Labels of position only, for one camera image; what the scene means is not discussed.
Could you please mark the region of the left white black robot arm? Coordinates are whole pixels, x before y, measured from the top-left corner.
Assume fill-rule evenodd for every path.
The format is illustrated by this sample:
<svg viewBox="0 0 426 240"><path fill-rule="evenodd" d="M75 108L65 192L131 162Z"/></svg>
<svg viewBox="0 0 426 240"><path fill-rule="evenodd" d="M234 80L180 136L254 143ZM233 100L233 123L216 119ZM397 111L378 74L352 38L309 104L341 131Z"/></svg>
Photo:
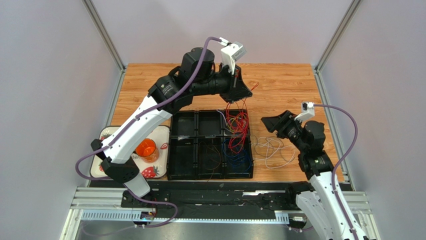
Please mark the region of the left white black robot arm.
<svg viewBox="0 0 426 240"><path fill-rule="evenodd" d="M191 105L195 96L219 95L227 103L251 97L242 80L242 69L236 64L246 52L236 43L223 47L218 69L214 53L207 48L196 47L185 53L181 64L155 82L138 109L114 134L90 144L105 174L135 196L148 194L151 188L131 157L136 147L161 123Z"/></svg>

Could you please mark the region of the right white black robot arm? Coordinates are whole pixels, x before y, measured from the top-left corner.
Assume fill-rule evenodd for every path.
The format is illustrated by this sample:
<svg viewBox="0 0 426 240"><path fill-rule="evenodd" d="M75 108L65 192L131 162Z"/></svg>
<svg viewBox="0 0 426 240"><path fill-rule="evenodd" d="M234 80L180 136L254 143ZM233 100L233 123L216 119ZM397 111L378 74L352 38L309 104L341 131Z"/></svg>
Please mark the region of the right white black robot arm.
<svg viewBox="0 0 426 240"><path fill-rule="evenodd" d="M278 116L261 118L270 133L288 139L299 150L299 167L307 181L293 184L288 191L322 240L367 240L324 150L324 124L312 120L314 116L314 109L308 107L298 115L286 110Z"/></svg>

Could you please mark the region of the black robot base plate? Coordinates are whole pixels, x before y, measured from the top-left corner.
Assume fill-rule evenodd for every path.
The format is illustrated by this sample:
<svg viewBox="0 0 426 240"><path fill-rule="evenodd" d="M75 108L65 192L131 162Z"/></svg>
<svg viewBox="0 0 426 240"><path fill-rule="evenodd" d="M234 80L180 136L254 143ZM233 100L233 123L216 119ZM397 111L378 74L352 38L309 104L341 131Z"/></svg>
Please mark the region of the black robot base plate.
<svg viewBox="0 0 426 240"><path fill-rule="evenodd" d="M252 181L149 181L151 192L143 199L166 202L141 202L127 190L123 192L121 207L153 208L156 216L171 217L172 204L178 208L177 218L218 220L272 220L275 212L299 211L296 195L313 191L305 182Z"/></svg>

